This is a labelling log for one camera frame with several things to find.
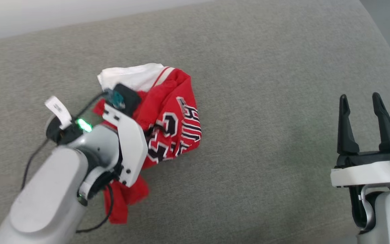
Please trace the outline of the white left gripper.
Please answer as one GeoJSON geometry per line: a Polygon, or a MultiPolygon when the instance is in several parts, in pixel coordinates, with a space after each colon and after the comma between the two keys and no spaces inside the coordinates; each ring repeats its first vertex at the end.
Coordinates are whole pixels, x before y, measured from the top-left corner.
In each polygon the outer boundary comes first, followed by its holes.
{"type": "Polygon", "coordinates": [[[132,187],[147,157],[144,131],[134,119],[107,103],[104,104],[103,119],[117,128],[123,158],[119,181],[126,187],[132,187]]]}

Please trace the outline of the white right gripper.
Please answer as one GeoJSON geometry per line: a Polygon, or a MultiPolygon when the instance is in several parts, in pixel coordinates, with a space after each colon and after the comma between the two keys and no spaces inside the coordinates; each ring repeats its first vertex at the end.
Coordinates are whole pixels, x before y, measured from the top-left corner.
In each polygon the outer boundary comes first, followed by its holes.
{"type": "Polygon", "coordinates": [[[366,184],[390,183],[390,115],[379,93],[372,94],[373,111],[378,119],[381,142],[380,152],[359,153],[349,120],[351,113],[347,96],[339,99],[336,166],[330,179],[334,187],[348,187],[366,184]]]}

